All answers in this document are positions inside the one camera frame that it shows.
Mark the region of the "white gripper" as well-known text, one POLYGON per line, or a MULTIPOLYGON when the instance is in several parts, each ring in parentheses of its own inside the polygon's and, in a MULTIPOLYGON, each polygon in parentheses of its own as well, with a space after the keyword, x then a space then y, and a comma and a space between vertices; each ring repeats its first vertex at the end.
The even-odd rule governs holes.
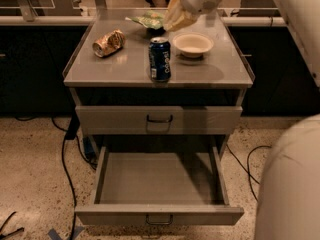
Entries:
POLYGON ((198 16, 215 10, 222 0, 170 0, 163 28, 175 32, 194 24, 198 16))

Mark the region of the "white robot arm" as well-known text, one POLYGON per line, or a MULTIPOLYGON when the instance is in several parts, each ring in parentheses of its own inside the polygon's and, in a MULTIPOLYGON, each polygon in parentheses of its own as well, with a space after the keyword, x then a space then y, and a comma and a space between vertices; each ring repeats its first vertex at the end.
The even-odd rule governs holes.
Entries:
MULTIPOLYGON (((320 0, 273 0, 310 72, 320 73, 320 0)), ((164 28, 177 31, 221 0, 170 0, 164 28)), ((285 131, 261 175, 254 240, 320 240, 320 115, 285 131)))

